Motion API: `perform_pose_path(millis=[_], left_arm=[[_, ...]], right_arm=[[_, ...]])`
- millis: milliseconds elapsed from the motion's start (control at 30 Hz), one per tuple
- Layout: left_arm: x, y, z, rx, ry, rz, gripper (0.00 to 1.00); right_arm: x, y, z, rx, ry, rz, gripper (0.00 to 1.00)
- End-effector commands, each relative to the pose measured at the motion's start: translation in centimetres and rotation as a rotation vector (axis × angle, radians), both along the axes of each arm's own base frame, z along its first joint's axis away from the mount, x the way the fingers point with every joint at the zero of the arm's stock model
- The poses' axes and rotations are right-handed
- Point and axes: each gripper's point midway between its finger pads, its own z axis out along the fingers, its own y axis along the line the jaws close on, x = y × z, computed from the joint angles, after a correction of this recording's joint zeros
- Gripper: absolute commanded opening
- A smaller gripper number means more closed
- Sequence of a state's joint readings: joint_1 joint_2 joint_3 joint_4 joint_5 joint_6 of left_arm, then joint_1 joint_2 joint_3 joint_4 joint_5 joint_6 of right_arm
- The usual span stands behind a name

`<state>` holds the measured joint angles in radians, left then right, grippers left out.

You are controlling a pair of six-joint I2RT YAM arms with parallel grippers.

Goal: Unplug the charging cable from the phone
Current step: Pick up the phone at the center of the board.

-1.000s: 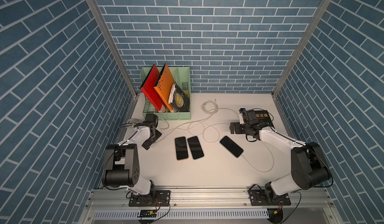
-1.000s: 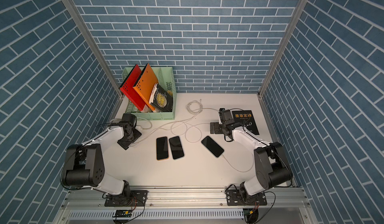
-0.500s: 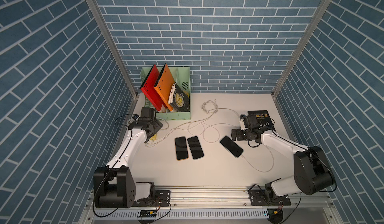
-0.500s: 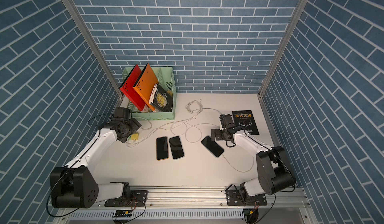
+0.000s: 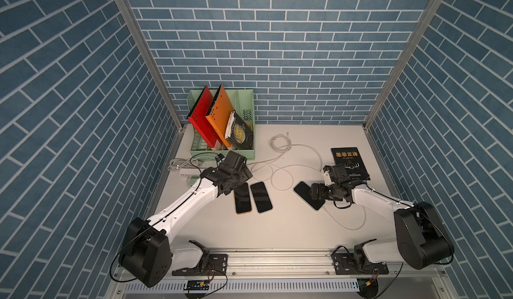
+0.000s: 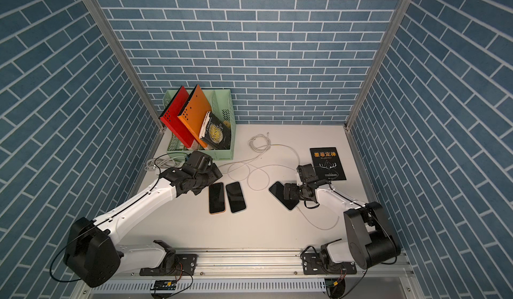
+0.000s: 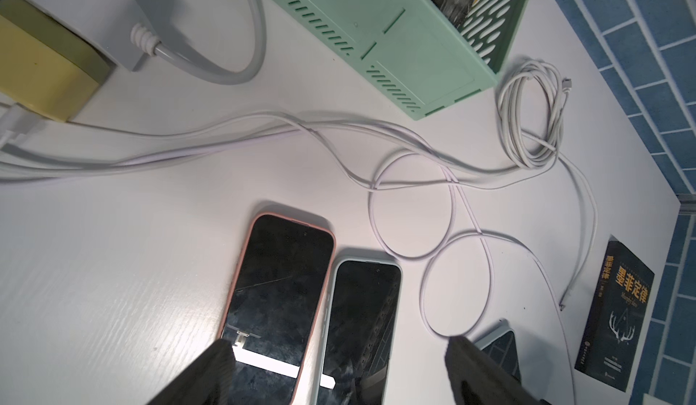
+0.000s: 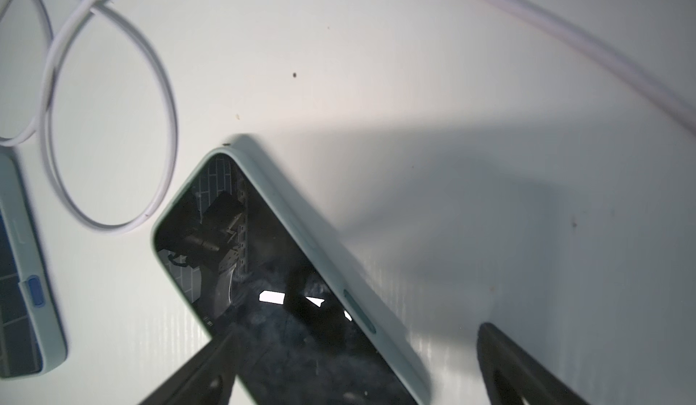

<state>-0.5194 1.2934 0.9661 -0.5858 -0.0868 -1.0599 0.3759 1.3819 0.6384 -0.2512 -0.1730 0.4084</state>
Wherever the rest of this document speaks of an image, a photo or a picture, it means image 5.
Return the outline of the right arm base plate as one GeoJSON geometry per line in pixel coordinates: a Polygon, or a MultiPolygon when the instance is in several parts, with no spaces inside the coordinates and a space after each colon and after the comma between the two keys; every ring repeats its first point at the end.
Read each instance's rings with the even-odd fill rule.
{"type": "Polygon", "coordinates": [[[362,255],[337,252],[331,255],[336,275],[388,275],[390,273],[384,262],[371,263],[362,255]]]}

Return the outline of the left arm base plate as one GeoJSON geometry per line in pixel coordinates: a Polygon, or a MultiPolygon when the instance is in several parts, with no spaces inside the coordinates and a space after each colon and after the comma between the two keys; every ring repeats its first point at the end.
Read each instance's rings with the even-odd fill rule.
{"type": "Polygon", "coordinates": [[[194,268],[183,268],[172,272],[173,276],[207,276],[215,273],[226,273],[228,266],[228,254],[210,254],[208,258],[202,258],[194,268]]]}

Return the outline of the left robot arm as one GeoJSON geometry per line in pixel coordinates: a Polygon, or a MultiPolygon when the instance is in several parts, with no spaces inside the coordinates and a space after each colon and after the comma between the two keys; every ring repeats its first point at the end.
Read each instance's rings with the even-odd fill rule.
{"type": "Polygon", "coordinates": [[[175,247],[172,241],[204,206],[222,194],[228,195],[251,177],[246,165],[236,169],[220,164],[205,169],[172,205],[146,220],[132,220],[119,250],[119,264],[148,288],[156,286],[169,271],[205,272],[210,250],[194,240],[175,247]]]}

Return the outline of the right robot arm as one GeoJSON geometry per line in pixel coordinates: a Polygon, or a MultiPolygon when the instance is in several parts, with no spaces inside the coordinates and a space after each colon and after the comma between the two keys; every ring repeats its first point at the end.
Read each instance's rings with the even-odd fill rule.
{"type": "Polygon", "coordinates": [[[394,224],[392,238],[354,246],[353,265],[357,270],[388,262],[406,263],[421,270],[454,259],[454,245],[433,205],[415,204],[379,192],[365,180],[352,179],[343,165],[326,165],[322,174],[324,182],[311,185],[309,195],[313,200],[360,205],[394,224]]]}

